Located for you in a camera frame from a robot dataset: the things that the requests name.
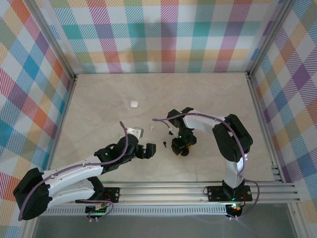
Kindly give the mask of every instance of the plaid backdrop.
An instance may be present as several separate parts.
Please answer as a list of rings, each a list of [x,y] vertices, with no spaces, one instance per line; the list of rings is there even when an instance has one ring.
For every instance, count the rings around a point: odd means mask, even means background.
[[[253,82],[287,181],[317,237],[317,0],[297,0]]]
[[[22,0],[0,0],[0,238],[18,235],[12,191],[48,161],[71,81]]]
[[[78,73],[245,71],[283,2],[37,0]]]

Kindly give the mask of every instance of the plaid wall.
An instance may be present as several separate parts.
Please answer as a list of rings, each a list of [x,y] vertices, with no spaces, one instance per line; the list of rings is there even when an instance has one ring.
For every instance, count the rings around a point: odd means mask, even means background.
[[[246,71],[283,2],[37,0],[77,73]]]
[[[317,236],[317,0],[297,0],[253,79],[287,181]]]
[[[0,0],[0,238],[19,233],[12,191],[46,166],[70,79],[22,0]]]

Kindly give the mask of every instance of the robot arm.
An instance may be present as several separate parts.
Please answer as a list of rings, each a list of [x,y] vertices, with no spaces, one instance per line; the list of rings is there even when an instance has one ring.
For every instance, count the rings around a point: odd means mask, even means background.
[[[155,144],[148,143],[146,149],[143,148],[143,145],[138,144],[143,133],[141,128],[128,128],[127,132],[127,150],[124,156],[115,163],[96,165],[118,158],[124,151],[126,137],[121,138],[117,144],[111,144],[100,149],[87,159],[70,166],[43,172],[40,172],[38,168],[29,170],[13,191],[20,209],[30,191],[46,178],[50,177],[50,179],[38,186],[31,194],[22,218],[24,220],[33,219],[45,212],[48,207],[69,201],[80,199],[104,200],[104,187],[97,176],[116,170],[120,165],[131,161],[135,157],[149,159],[156,152]]]
[[[173,126],[179,129],[178,136],[172,140],[171,147],[173,152],[182,156],[189,154],[189,148],[197,143],[197,139],[193,135],[194,129],[214,134],[219,150],[226,159],[226,174],[222,182],[223,191],[228,199],[233,199],[244,187],[244,181],[240,176],[244,162],[236,140],[224,124],[207,117],[197,116],[197,114],[201,113],[193,108],[185,108],[181,112],[174,109],[168,113],[167,118],[186,113],[194,113],[196,115],[184,115],[183,117],[169,120]],[[230,125],[242,145],[245,157],[247,157],[253,140],[238,117],[230,114],[227,117],[216,118]]]

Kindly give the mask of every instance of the small white block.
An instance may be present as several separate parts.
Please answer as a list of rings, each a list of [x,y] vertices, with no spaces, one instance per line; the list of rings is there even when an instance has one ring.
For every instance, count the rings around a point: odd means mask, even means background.
[[[138,101],[131,101],[130,102],[130,107],[132,107],[132,108],[137,108],[138,107]]]

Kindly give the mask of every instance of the marble surface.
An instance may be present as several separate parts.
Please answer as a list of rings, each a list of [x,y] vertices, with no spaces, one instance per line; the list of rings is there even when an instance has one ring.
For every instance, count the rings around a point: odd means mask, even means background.
[[[139,106],[130,108],[136,100]],[[140,144],[155,143],[157,153],[149,160],[133,159],[101,180],[220,181],[225,159],[213,135],[195,130],[197,144],[187,157],[176,156],[173,136],[165,118],[172,109],[192,107],[214,116],[236,114],[253,138],[244,177],[273,180],[271,161],[243,73],[82,74],[64,123],[51,168],[85,159],[108,144],[117,143],[124,132],[119,125],[141,127]]]

